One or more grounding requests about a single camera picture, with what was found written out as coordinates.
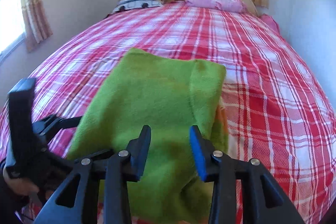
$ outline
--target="screw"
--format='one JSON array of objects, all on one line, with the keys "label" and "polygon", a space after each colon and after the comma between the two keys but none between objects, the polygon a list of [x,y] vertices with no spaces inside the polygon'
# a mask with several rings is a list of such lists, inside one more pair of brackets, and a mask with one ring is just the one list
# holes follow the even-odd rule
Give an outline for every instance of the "screw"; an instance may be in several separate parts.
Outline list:
[{"label": "screw", "polygon": [[251,159],[251,163],[253,165],[259,165],[260,164],[260,160],[258,160],[258,159]]},{"label": "screw", "polygon": [[85,159],[82,159],[81,164],[82,164],[82,165],[88,165],[90,162],[91,162],[90,159],[85,158]]},{"label": "screw", "polygon": [[212,154],[213,154],[215,157],[220,158],[220,157],[223,155],[223,152],[222,152],[222,151],[219,151],[219,150],[215,150]]},{"label": "screw", "polygon": [[120,157],[126,157],[126,156],[128,156],[128,151],[127,150],[121,150],[121,151],[119,151],[118,155]]}]

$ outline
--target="window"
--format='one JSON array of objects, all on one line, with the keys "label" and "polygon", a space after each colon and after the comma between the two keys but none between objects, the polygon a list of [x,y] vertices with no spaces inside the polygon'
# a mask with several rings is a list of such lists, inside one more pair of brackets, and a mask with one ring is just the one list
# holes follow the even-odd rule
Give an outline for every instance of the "window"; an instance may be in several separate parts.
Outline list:
[{"label": "window", "polygon": [[20,0],[0,0],[0,54],[21,41],[23,32]]}]

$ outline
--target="green towel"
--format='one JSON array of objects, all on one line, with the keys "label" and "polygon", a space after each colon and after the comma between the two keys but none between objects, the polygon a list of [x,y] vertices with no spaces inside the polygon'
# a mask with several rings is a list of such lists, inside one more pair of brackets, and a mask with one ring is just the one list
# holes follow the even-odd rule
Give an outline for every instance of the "green towel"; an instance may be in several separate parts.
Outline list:
[{"label": "green towel", "polygon": [[152,140],[144,175],[128,183],[132,215],[155,224],[206,220],[211,193],[197,176],[189,128],[198,125],[216,149],[226,150],[227,136],[215,121],[225,73],[222,65],[206,60],[129,50],[89,105],[68,158],[125,149],[148,124]]}]

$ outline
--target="plaid pattern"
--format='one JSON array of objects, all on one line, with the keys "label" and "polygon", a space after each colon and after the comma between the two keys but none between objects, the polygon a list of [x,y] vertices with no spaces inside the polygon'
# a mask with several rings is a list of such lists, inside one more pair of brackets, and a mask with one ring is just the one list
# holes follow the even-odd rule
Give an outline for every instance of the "plaid pattern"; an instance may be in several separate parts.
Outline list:
[{"label": "plaid pattern", "polygon": [[[225,65],[222,97],[229,155],[260,159],[304,220],[318,223],[336,196],[334,112],[303,60],[252,15],[177,2],[108,17],[72,38],[31,74],[38,78],[33,120],[52,113],[83,115],[131,47],[162,57]],[[6,109],[0,125],[2,159],[9,138]],[[65,156],[74,132],[59,132],[49,148]],[[237,200],[241,223],[239,185]]]}]

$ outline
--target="red plaid bedsheet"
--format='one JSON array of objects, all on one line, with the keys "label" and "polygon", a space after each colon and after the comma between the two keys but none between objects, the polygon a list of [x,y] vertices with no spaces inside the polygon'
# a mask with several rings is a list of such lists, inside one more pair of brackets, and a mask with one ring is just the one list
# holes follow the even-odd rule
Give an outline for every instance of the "red plaid bedsheet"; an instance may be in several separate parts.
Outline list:
[{"label": "red plaid bedsheet", "polygon": [[[336,196],[334,112],[305,62],[252,15],[172,3],[110,16],[72,38],[31,74],[38,78],[33,120],[52,113],[83,115],[131,47],[224,65],[229,155],[260,159],[306,223],[318,223]],[[5,157],[8,131],[5,108],[0,158]],[[59,132],[50,149],[65,156],[74,132]],[[241,223],[239,185],[237,199]]]}]

